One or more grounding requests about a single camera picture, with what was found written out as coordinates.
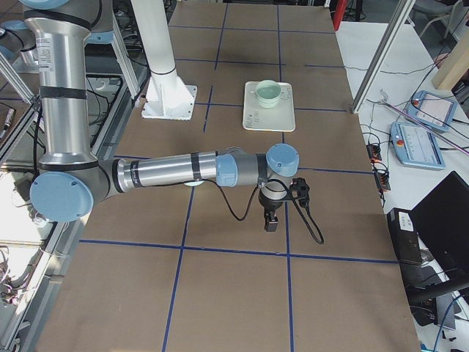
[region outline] blue tape line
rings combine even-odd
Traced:
[[[207,59],[174,59],[176,61],[189,61],[189,62],[214,62],[219,64],[241,64],[241,65],[278,65],[275,62],[247,62],[247,61],[227,61],[227,60],[207,60]]]
[[[280,32],[280,33],[312,33],[312,34],[335,34],[335,32],[320,32],[320,31],[295,31],[295,30],[278,30],[278,29],[254,29],[254,28],[228,28],[228,27],[207,27],[207,26],[184,26],[179,24],[172,24],[169,27],[174,28],[190,28],[190,29],[228,29],[230,31],[251,31],[251,32]]]
[[[0,88],[0,92],[7,86],[7,84],[8,84],[8,82],[5,83],[2,88]]]
[[[293,320],[293,294],[292,294],[292,263],[290,260],[290,229],[288,204],[285,203],[285,233],[287,237],[287,278],[288,278],[288,312],[290,327],[290,352],[295,352],[295,326]]]
[[[212,93],[213,93],[213,86],[210,86],[210,94],[208,96],[208,104],[207,104],[207,111],[205,112],[205,121],[204,121],[204,127],[202,131],[205,133],[207,130],[207,123],[208,123],[208,113],[210,111],[210,104],[212,102]]]
[[[23,99],[21,99],[21,98],[0,98],[0,100],[23,101]]]
[[[218,248],[206,248],[206,247],[187,247],[187,246],[175,246],[170,244],[157,244],[157,243],[139,243],[139,242],[124,242],[124,241],[104,241],[104,240],[80,240],[81,243],[96,243],[96,244],[108,244],[115,246],[135,246],[135,247],[153,247],[162,249],[187,249],[191,251],[200,252],[219,252],[219,253],[234,253],[234,254],[250,254],[250,255],[267,255],[270,257],[290,257],[303,258],[303,259],[318,259],[318,260],[338,260],[346,262],[361,262],[361,263],[383,263],[383,264],[399,264],[396,260],[379,260],[379,259],[365,259],[365,258],[350,258],[350,257],[331,257],[322,255],[312,254],[294,254],[294,253],[276,253],[276,252],[257,252],[257,251],[244,251],[237,249],[218,249]]]
[[[280,31],[282,33],[312,33],[312,34],[335,34],[335,32],[319,32],[319,31]]]
[[[166,330],[164,331],[163,347],[161,348],[162,352],[166,352],[166,346],[168,344],[169,328],[171,326],[171,318],[173,315],[174,301],[176,299],[177,284],[179,282],[179,275],[181,271],[182,255],[184,253],[185,238],[188,234],[189,219],[191,218],[194,191],[195,191],[195,187],[193,187],[191,190],[191,198],[189,199],[188,214],[185,218],[184,235],[182,236],[181,250],[179,253],[179,259],[177,261],[176,276],[174,278],[173,292],[171,294],[171,303],[169,304],[168,319],[166,320]]]
[[[2,18],[2,17],[3,17],[4,15],[6,15],[7,13],[9,13],[10,10],[11,10],[13,7],[15,7],[17,3],[18,3],[17,1],[13,2],[13,5],[10,6],[10,7],[8,7],[7,11],[3,12],[3,13],[0,15],[0,18]]]
[[[305,67],[317,67],[317,68],[344,68],[344,66],[337,65],[305,65]]]
[[[277,32],[276,29],[252,29],[252,28],[225,28],[230,31],[250,31],[250,32]]]
[[[278,81],[282,82],[281,79],[281,49],[280,49],[280,14],[277,5],[277,38],[278,38]]]
[[[190,28],[190,29],[223,29],[221,27],[208,27],[208,26],[184,26],[182,24],[170,24],[168,25],[169,28]]]
[[[348,257],[330,257],[330,256],[325,256],[325,255],[310,255],[310,254],[291,254],[290,257],[303,258],[303,259],[336,260],[336,261],[340,261],[340,262],[399,264],[399,262],[397,260],[380,260],[380,259],[348,258]]]
[[[258,251],[246,251],[242,249],[222,249],[222,248],[207,248],[207,247],[184,247],[188,251],[198,252],[217,252],[217,253],[233,253],[233,254],[251,254],[251,255],[264,255],[268,257],[286,257],[285,253],[276,252],[258,252]]]
[[[217,50],[217,59],[216,59],[216,62],[215,62],[215,67],[213,68],[213,70],[215,70],[215,71],[217,70],[217,66],[218,66],[218,58],[220,57],[221,40],[223,39],[223,32],[224,32],[225,22],[226,22],[226,14],[228,13],[228,5],[229,4],[226,4],[225,16],[223,17],[223,24],[221,26],[220,42],[218,43],[218,50]]]
[[[345,109],[320,109],[320,108],[295,108],[295,110],[347,112],[347,110]]]
[[[318,169],[315,167],[298,167],[298,170],[311,170],[311,171],[320,171],[320,172],[341,172],[344,174],[374,175],[372,171]]]
[[[164,249],[181,249],[181,246],[174,246],[171,244],[157,244],[157,243],[142,243],[142,242],[127,242],[127,241],[106,241],[106,240],[87,240],[82,239],[80,243],[97,243],[97,244],[111,244],[114,246],[133,246],[133,247],[152,247]]]

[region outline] white pillar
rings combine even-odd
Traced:
[[[190,120],[197,88],[177,75],[163,0],[132,0],[132,6],[152,71],[142,117]]]

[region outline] white mounting base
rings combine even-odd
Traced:
[[[190,120],[196,101],[197,86],[186,86],[181,78],[177,77],[177,91],[171,92],[180,101],[175,107],[165,104],[165,90],[161,87],[163,99],[158,97],[154,84],[150,82],[147,91],[147,102],[141,112],[145,119]]]

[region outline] metal frame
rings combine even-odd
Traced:
[[[370,88],[373,85],[374,80],[376,79],[377,74],[381,70],[381,66],[385,58],[388,55],[389,49],[393,45],[394,40],[396,39],[399,30],[402,27],[402,24],[406,21],[413,5],[415,4],[416,0],[400,0],[397,4],[396,10],[394,11],[393,17],[388,24],[388,28],[386,29],[383,38],[381,39],[380,44],[376,50],[376,53],[373,56],[372,62],[368,70],[366,71],[366,75],[361,82],[360,88],[358,88],[357,95],[352,104],[352,113],[357,114],[358,110],[360,110],[361,104],[366,99]]]

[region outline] white tray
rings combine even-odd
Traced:
[[[243,127],[253,131],[294,131],[295,110],[292,86],[288,83],[278,83],[281,87],[280,101],[273,108],[266,109],[257,103],[255,91],[258,83],[247,82],[245,84]]]

